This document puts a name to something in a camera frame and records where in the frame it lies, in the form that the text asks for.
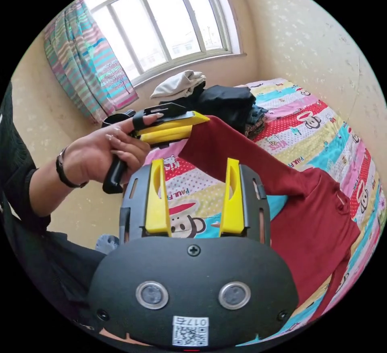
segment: wall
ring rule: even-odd
[[[312,0],[247,0],[260,79],[304,86],[362,137],[387,188],[387,107],[378,81],[344,28]]]
[[[247,54],[228,56],[190,65],[202,71],[207,85],[234,86],[259,78],[253,24],[244,0],[230,0],[238,19],[242,48]],[[150,106],[149,96],[154,88],[174,70],[136,88],[139,100],[130,108],[140,110]],[[37,166],[57,156],[60,150],[92,127],[68,99],[59,85],[43,48],[40,33],[26,51],[12,77],[14,121],[20,135],[30,149]],[[94,248],[102,233],[118,234],[121,196],[106,195],[100,185],[90,183],[76,190],[53,213],[49,229],[62,231],[71,241]]]

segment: person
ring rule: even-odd
[[[98,330],[86,303],[105,254],[71,243],[66,234],[51,232],[48,226],[51,213],[72,191],[89,181],[103,182],[113,155],[127,164],[125,184],[144,164],[150,147],[128,135],[134,129],[130,118],[75,140],[36,168],[12,115],[10,82],[0,106],[0,221],[8,241],[31,281],[62,315],[88,332],[120,340]],[[161,116],[145,116],[144,123]],[[123,341],[137,343],[129,336]]]

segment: black sleeve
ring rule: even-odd
[[[40,218],[31,207],[29,184],[36,166],[12,121],[11,83],[1,104],[0,114],[0,182],[4,193],[23,225],[31,230],[45,229],[51,217]]]

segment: black clothing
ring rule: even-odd
[[[13,124],[12,111],[10,83],[0,106],[0,222],[17,259],[45,298],[68,319],[92,326],[85,297],[105,255],[71,243],[66,234],[47,231],[50,216],[40,218],[33,212],[29,184],[36,166]]]
[[[244,134],[249,113],[255,97],[249,87],[212,86],[204,89],[205,83],[198,85],[193,93],[173,101],[188,110],[203,115],[213,115],[227,123],[236,131]]]

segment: window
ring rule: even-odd
[[[218,0],[85,1],[134,85],[231,52]]]

